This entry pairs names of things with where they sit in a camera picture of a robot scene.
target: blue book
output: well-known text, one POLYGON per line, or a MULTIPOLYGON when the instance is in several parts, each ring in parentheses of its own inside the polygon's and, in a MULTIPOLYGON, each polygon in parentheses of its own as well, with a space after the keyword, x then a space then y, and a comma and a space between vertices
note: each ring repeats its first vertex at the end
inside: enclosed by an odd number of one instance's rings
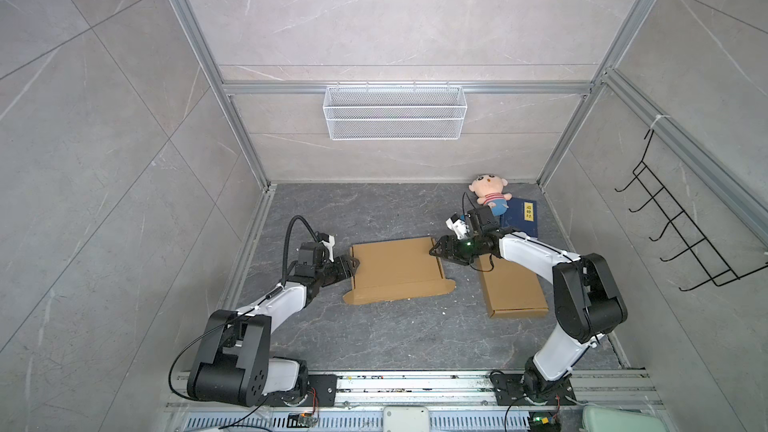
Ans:
POLYGON ((509 208, 501 216, 502 227, 515 227, 533 238, 538 238, 538 212, 536 201, 512 197, 509 208))

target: cardboard lid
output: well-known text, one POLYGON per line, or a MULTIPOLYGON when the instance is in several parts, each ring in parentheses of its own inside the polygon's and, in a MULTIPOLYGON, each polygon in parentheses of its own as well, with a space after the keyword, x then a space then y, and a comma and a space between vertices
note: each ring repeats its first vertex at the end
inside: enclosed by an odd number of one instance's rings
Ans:
POLYGON ((494 312, 544 310, 547 300, 535 273, 523 267, 494 257, 493 270, 488 260, 489 255, 479 259, 478 268, 482 272, 483 291, 486 294, 488 309, 494 312))
POLYGON ((437 257, 429 254, 431 237, 353 245, 350 254, 360 260, 352 277, 352 290, 344 302, 352 305, 430 297, 453 292, 437 257))

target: black mounting plate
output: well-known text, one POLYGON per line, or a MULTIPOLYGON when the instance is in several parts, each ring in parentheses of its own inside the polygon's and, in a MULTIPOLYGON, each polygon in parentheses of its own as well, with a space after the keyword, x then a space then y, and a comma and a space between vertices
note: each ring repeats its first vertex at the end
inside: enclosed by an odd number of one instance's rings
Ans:
MULTIPOLYGON (((333 407, 336 402, 336 381, 339 376, 332 374, 310 374, 309 389, 317 390, 317 401, 320 407, 333 407)), ((288 407, 277 394, 267 396, 264 405, 270 407, 288 407)), ((304 400, 296 407, 312 407, 312 392, 309 392, 304 400)))
MULTIPOLYGON (((523 385, 521 380, 523 374, 502 374, 495 372, 491 375, 491 384, 493 384, 493 393, 496 395, 496 405, 530 405, 526 399, 523 399, 523 385)), ((566 397, 576 400, 576 396, 571 386, 571 379, 566 379, 560 387, 556 388, 552 393, 552 399, 547 401, 546 404, 537 405, 558 405, 558 399, 555 397, 560 396, 560 404, 569 405, 567 401, 564 402, 566 397)))

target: white mesh basket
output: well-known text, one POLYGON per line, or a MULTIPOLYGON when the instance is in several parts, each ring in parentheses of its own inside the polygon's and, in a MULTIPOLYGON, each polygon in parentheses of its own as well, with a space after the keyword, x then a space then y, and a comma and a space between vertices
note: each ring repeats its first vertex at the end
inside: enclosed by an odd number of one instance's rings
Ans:
POLYGON ((458 139, 460 86, 334 86, 322 103, 333 140, 458 139))

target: stuffed toy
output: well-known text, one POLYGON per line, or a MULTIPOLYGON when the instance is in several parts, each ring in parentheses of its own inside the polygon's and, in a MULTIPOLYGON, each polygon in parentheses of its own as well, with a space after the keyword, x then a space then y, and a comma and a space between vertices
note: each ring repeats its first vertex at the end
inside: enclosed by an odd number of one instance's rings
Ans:
POLYGON ((509 208, 507 200, 512 199, 512 194, 502 193, 508 183, 506 178, 486 174, 478 176, 469 185, 469 190, 477 194, 478 204, 490 207, 494 216, 500 216, 509 208))

